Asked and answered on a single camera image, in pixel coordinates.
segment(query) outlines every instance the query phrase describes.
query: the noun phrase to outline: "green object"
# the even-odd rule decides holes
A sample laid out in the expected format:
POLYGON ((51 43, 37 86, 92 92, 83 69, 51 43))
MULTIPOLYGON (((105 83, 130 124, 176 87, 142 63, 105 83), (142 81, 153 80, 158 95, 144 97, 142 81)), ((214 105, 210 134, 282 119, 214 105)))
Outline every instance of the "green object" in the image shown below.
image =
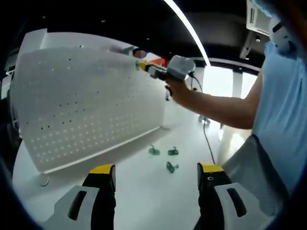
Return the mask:
POLYGON ((155 149, 153 145, 151 145, 151 148, 148 150, 148 152, 154 156, 160 155, 160 150, 155 149))
POLYGON ((178 150, 176 149, 176 147, 174 147, 174 149, 172 149, 172 150, 169 150, 167 153, 168 153, 168 155, 170 155, 170 156, 174 156, 174 155, 178 155, 178 154, 179 154, 179 152, 178 152, 178 150))
POLYGON ((174 173, 174 171, 177 169, 177 168, 179 168, 179 165, 177 164, 177 165, 175 165, 175 166, 173 166, 172 164, 171 164, 171 162, 166 162, 166 168, 167 168, 167 170, 170 172, 170 173, 174 173))

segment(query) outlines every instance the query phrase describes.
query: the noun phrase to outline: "white perforated panel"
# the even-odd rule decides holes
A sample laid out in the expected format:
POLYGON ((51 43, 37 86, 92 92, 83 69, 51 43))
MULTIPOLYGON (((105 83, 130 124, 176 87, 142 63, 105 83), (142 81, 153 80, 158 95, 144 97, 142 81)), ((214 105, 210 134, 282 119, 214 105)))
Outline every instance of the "white perforated panel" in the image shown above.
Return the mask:
POLYGON ((21 56, 15 103, 25 144, 40 172, 162 124, 164 83, 137 71, 135 60, 82 47, 21 56))

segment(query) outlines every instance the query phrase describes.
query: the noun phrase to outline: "person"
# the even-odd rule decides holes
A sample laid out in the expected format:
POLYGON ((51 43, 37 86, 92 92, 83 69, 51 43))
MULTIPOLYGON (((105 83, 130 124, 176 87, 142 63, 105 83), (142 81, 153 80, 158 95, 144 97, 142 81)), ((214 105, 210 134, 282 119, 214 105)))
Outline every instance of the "person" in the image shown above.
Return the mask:
POLYGON ((183 107, 231 127, 252 129, 290 194, 307 162, 307 64, 291 34, 273 12, 265 60, 244 99, 212 96, 166 80, 173 100, 183 107))

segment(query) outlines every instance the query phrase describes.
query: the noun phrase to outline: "ceiling light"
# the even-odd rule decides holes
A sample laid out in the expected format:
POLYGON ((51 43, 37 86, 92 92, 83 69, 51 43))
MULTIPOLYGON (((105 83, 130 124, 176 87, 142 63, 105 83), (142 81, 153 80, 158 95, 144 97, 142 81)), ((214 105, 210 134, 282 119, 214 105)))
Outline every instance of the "ceiling light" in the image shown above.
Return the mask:
POLYGON ((204 49, 204 47, 202 46, 201 40, 199 39, 199 37, 197 36, 193 26, 191 25, 191 23, 188 21, 188 19, 186 18, 186 16, 184 15, 184 13, 181 11, 181 9, 176 5, 176 3, 174 3, 173 0, 163 0, 174 12, 175 14, 178 16, 178 18, 182 21, 182 23, 185 25, 185 27, 188 29, 189 33, 191 34, 191 36, 193 37, 196 45, 198 46, 198 49, 200 49, 201 55, 203 57, 203 59, 205 60, 207 66, 211 66, 210 61, 208 59, 208 56, 206 54, 206 51, 204 49))

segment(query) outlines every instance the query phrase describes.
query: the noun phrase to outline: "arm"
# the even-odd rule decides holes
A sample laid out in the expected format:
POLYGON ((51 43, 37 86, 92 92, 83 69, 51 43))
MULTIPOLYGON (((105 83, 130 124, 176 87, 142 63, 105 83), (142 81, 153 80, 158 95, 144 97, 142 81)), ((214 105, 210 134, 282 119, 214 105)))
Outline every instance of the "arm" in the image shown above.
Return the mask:
POLYGON ((191 91, 185 84, 168 79, 173 99, 181 106, 228 126, 251 129, 262 88, 262 71, 245 99, 218 97, 191 91))

